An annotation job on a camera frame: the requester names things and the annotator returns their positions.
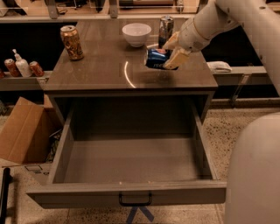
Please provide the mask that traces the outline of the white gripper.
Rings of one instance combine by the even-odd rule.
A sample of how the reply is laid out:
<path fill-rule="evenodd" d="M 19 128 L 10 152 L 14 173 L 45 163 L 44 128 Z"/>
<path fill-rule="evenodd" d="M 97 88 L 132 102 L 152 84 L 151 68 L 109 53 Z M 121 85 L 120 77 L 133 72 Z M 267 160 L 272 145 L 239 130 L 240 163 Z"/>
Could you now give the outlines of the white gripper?
<path fill-rule="evenodd" d="M 165 50 L 174 49 L 170 58 L 164 63 L 163 68 L 172 70 L 179 67 L 187 61 L 191 52 L 199 52 L 209 44 L 210 41 L 198 33 L 194 19 L 186 20 L 180 30 L 174 32 L 163 45 Z"/>

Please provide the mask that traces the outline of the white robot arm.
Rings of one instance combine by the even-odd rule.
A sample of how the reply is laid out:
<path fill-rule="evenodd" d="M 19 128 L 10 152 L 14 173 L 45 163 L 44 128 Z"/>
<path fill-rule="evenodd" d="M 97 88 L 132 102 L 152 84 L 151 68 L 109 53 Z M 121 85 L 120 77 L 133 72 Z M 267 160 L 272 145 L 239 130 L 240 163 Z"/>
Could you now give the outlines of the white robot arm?
<path fill-rule="evenodd" d="M 280 17 L 265 0 L 209 0 L 164 44 L 173 69 L 216 35 L 241 26 L 280 94 Z M 262 116 L 239 135 L 227 175 L 225 224 L 280 224 L 280 113 Z"/>

